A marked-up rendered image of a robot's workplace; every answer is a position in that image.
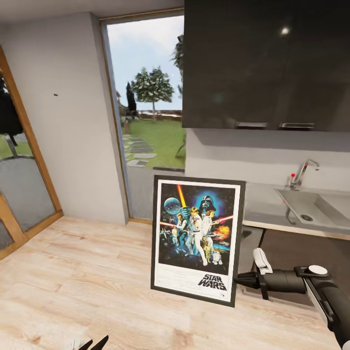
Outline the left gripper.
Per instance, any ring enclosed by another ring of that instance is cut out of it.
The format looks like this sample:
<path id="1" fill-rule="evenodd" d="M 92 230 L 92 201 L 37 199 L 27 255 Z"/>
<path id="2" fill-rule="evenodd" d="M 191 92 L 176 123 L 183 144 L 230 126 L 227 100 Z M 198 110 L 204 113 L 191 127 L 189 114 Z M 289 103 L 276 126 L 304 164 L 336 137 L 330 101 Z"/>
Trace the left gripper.
<path id="1" fill-rule="evenodd" d="M 99 343 L 97 343 L 93 348 L 91 348 L 90 350 L 102 350 L 102 348 L 105 346 L 106 342 L 108 341 L 109 337 L 108 335 L 106 337 L 104 337 Z M 87 350 L 89 348 L 89 346 L 93 343 L 93 340 L 90 340 L 89 342 L 87 342 L 86 344 L 84 344 L 83 346 L 81 346 L 79 349 L 77 350 Z"/>

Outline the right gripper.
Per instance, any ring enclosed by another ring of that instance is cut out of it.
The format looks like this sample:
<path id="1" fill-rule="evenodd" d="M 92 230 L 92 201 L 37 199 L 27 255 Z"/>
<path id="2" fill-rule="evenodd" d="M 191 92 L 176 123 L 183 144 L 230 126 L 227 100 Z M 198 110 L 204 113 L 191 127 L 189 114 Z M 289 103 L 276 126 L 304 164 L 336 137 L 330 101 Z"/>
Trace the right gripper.
<path id="1" fill-rule="evenodd" d="M 283 269 L 272 269 L 273 273 L 265 273 L 261 275 L 260 268 L 257 266 L 257 272 L 247 272 L 238 274 L 233 279 L 237 284 L 261 289 L 262 299 L 269 300 L 268 291 L 289 293 L 289 284 Z"/>

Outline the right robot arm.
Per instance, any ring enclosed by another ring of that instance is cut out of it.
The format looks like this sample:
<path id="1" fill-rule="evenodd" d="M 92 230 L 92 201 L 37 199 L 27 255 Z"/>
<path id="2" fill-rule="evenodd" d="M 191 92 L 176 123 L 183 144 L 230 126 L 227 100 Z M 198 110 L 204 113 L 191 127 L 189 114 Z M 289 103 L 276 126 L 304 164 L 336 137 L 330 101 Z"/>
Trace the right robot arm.
<path id="1" fill-rule="evenodd" d="M 307 292 L 329 330 L 334 332 L 341 349 L 350 350 L 350 300 L 326 268 L 309 265 L 295 266 L 291 271 L 272 269 L 262 249 L 255 248 L 253 254 L 257 272 L 238 274 L 234 282 L 261 289 L 265 300 L 269 300 L 268 291 Z"/>

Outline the poster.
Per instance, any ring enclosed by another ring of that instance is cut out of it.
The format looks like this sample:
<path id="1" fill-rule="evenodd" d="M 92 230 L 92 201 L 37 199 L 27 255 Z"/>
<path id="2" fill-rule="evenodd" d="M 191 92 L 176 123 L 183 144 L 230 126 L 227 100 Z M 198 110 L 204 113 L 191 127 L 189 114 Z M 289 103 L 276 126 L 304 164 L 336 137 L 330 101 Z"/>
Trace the poster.
<path id="1" fill-rule="evenodd" d="M 154 175 L 150 289 L 235 308 L 245 187 Z"/>

